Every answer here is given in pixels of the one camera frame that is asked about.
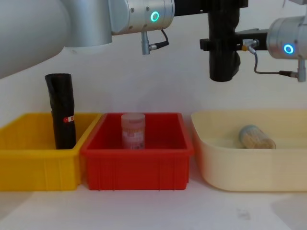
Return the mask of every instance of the red bin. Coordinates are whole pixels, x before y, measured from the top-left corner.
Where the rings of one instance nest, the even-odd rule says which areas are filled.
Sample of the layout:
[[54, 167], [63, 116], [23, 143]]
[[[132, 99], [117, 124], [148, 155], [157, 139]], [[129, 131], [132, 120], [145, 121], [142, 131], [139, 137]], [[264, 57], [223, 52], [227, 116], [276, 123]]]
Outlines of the red bin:
[[181, 114], [145, 114], [145, 149], [123, 149], [121, 116], [105, 114], [84, 143], [91, 190], [176, 190], [189, 182], [193, 145]]

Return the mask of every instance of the white wall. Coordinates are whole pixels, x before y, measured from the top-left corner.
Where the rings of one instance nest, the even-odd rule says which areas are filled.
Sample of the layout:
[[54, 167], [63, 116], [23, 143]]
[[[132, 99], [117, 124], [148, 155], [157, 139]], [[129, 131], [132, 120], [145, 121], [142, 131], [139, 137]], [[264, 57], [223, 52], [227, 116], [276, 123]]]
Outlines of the white wall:
[[[305, 14], [303, 6], [283, 0], [249, 0], [237, 30], [265, 29], [279, 17]], [[189, 115], [203, 109], [307, 108], [307, 83], [253, 73], [254, 57], [242, 53], [240, 72], [231, 82], [209, 78], [207, 15], [177, 17], [166, 30], [170, 46], [142, 56], [139, 34], [113, 37], [102, 54], [78, 56], [63, 51], [38, 66], [0, 80], [0, 126], [26, 112], [50, 111], [44, 76], [73, 75], [75, 110], [85, 112], [163, 112]], [[159, 42], [159, 31], [149, 33]], [[260, 70], [296, 70], [296, 61], [275, 60], [259, 52]]]

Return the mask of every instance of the white table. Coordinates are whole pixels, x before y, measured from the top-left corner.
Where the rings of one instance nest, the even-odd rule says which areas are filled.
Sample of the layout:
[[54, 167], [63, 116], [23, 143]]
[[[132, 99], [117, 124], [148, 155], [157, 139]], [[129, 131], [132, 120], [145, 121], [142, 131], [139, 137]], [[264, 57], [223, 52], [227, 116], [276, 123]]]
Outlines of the white table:
[[229, 193], [194, 162], [185, 191], [0, 193], [0, 230], [307, 230], [307, 194]]

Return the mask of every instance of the yellow plastic bin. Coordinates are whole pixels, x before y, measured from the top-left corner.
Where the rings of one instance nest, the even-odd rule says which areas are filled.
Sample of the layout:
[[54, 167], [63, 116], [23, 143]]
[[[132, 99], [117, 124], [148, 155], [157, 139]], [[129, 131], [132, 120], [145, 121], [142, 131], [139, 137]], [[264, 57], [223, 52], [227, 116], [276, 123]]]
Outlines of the yellow plastic bin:
[[77, 144], [56, 150], [51, 114], [25, 114], [0, 129], [0, 191], [74, 190], [79, 150], [101, 114], [75, 114]]

